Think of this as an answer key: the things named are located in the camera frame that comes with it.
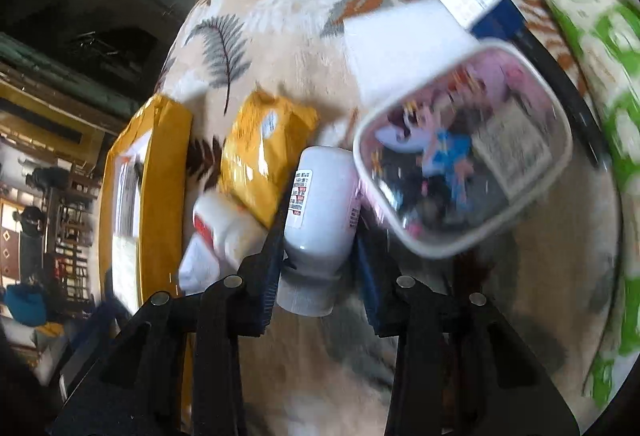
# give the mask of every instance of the metal screw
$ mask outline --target metal screw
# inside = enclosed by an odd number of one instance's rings
[[[170,295],[165,291],[157,291],[151,296],[151,304],[154,306],[162,306],[169,301]]]
[[[410,275],[401,275],[396,279],[396,283],[400,288],[412,288],[415,285],[415,279]]]
[[[479,291],[475,291],[469,296],[469,301],[476,306],[484,306],[486,304],[486,297]]]
[[[225,277],[225,280],[222,282],[227,288],[237,288],[242,285],[242,277],[239,275],[228,275]]]

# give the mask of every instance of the yellow package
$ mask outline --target yellow package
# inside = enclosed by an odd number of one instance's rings
[[[315,109],[258,87],[226,137],[220,188],[233,193],[267,228],[300,154],[318,126]]]

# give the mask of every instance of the green and white fabric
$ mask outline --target green and white fabric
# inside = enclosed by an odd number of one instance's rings
[[[638,0],[546,0],[586,75],[622,194],[617,296],[584,386],[605,406],[640,350],[640,5]]]

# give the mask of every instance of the white plastic bottle with red label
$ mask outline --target white plastic bottle with red label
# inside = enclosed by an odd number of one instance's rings
[[[331,313],[360,215],[358,174],[350,151],[314,146],[302,152],[291,190],[278,304],[293,313]]]
[[[221,267],[220,277],[236,272],[246,256],[262,250],[267,231],[233,198],[208,190],[193,206],[193,226]]]

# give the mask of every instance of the white container rim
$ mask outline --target white container rim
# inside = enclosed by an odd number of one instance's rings
[[[430,81],[437,80],[440,77],[446,75],[447,73],[452,71],[453,68],[460,65],[460,63],[463,63],[466,59],[472,58],[473,56],[479,54],[480,52],[484,52],[485,50],[495,48],[503,50],[505,52],[508,52],[508,54],[515,56],[522,63],[522,65],[536,77],[537,81],[549,96],[553,104],[554,111],[556,112],[556,118],[564,128],[566,143],[564,145],[564,151],[562,152],[561,156],[559,156],[556,163],[553,164],[551,168],[546,171],[542,177],[539,178],[537,183],[528,192],[521,194],[521,196],[514,200],[513,203],[510,203],[509,206],[507,206],[502,212],[483,222],[478,227],[469,229],[466,233],[450,243],[427,243],[411,237],[402,226],[402,223],[398,218],[398,213],[391,207],[388,200],[382,194],[382,191],[380,190],[378,185],[375,184],[373,178],[369,174],[369,171],[365,167],[364,161],[362,159],[362,154],[360,153],[360,142],[362,140],[364,131],[369,127],[369,124],[380,117],[380,115],[388,112],[395,106],[398,106],[398,103],[401,102],[406,96],[415,92],[417,90],[417,87],[412,87],[399,96],[390,96],[382,104],[376,106],[369,113],[367,113],[366,117],[363,118],[356,129],[356,134],[353,139],[353,158],[356,164],[356,168],[358,169],[358,175],[360,176],[360,179],[364,180],[364,182],[366,183],[368,187],[367,191],[375,196],[376,205],[378,205],[382,209],[383,213],[385,214],[385,221],[389,223],[393,232],[396,233],[398,238],[400,238],[400,240],[407,248],[409,248],[409,250],[419,256],[426,257],[428,259],[443,259],[445,257],[454,256],[456,254],[459,254],[460,252],[467,250],[476,243],[480,242],[482,239],[485,239],[489,235],[493,234],[505,223],[508,223],[514,217],[516,217],[517,214],[524,209],[524,207],[526,207],[529,203],[531,203],[544,191],[546,191],[551,186],[551,184],[553,184],[553,182],[555,182],[555,180],[560,176],[562,171],[564,171],[569,161],[571,160],[574,143],[571,133],[571,127],[569,125],[569,120],[566,116],[566,113],[564,112],[564,108],[562,108],[562,105],[558,101],[555,93],[553,93],[553,90],[551,89],[549,84],[542,77],[542,75],[538,73],[538,70],[536,70],[530,63],[529,59],[527,59],[511,43],[501,41],[500,39],[482,39],[479,42],[478,47],[473,49],[465,56],[454,59],[451,63],[440,70],[437,75],[433,76],[428,81],[425,81],[423,84],[428,84]]]

